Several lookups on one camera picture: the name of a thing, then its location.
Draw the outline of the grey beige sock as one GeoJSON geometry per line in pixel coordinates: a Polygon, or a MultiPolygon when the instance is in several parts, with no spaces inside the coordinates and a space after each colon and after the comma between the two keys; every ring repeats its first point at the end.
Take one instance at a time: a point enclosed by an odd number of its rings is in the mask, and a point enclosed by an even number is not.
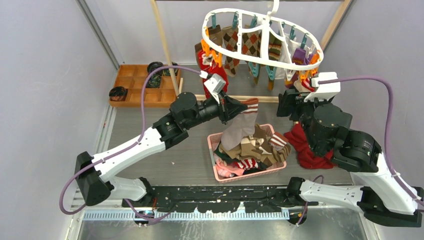
{"type": "Polygon", "coordinates": [[[256,119],[259,111],[259,99],[250,98],[241,103],[247,105],[247,109],[238,114],[221,135],[221,144],[225,150],[231,150],[241,143],[246,136],[255,133],[256,119]]]}

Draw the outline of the maroon purple orange striped sock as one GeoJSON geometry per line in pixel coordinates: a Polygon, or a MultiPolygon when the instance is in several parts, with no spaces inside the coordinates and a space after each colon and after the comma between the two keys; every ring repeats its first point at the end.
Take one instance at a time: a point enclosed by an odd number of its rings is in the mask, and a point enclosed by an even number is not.
{"type": "MultiPolygon", "coordinates": [[[[294,54],[292,56],[292,63],[295,63],[296,65],[309,65],[310,61],[313,57],[312,53],[309,53],[308,50],[304,48],[297,48],[294,51],[294,54]]],[[[297,70],[291,70],[286,75],[285,80],[285,86],[290,89],[293,88],[293,85],[295,81],[297,81],[299,78],[299,72],[297,70]]]]}

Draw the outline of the white plastic clip hanger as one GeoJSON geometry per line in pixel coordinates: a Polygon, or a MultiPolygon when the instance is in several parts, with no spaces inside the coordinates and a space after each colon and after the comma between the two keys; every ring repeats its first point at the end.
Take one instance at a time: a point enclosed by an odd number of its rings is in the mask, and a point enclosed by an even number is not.
{"type": "Polygon", "coordinates": [[[202,24],[202,50],[220,66],[222,57],[245,61],[254,76],[260,67],[265,67],[270,82],[280,75],[287,84],[292,83],[294,75],[302,81],[314,77],[324,59],[324,51],[311,32],[275,16],[279,5],[278,0],[273,1],[265,14],[228,7],[210,11],[202,24]],[[219,14],[233,15],[223,44],[212,40],[208,25],[215,26],[219,14]]]}

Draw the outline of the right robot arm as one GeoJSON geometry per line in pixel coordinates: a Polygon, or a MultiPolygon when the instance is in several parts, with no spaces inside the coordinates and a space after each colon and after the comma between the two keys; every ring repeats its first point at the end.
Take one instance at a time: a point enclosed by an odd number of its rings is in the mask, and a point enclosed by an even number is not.
{"type": "Polygon", "coordinates": [[[307,99],[307,93],[287,89],[278,96],[278,117],[298,121],[307,148],[363,181],[359,186],[333,186],[292,177],[285,191],[291,205],[322,202],[361,213],[386,227],[419,228],[423,214],[416,201],[389,171],[380,144],[368,133],[350,128],[352,115],[331,100],[307,99]]]}

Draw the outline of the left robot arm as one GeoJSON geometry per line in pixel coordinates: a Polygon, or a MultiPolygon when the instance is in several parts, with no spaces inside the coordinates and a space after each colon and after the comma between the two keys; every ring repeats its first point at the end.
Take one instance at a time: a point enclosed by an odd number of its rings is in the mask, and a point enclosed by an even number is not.
{"type": "Polygon", "coordinates": [[[76,177],[85,205],[95,206],[109,198],[120,198],[148,207],[154,197],[147,180],[118,177],[119,172],[179,144],[188,138],[188,130],[193,127],[214,118],[225,124],[247,109],[246,101],[240,102],[223,91],[218,99],[205,101],[197,101],[191,92],[181,93],[170,105],[169,113],[141,135],[105,152],[90,155],[85,151],[77,156],[75,171],[87,167],[76,177]]]}

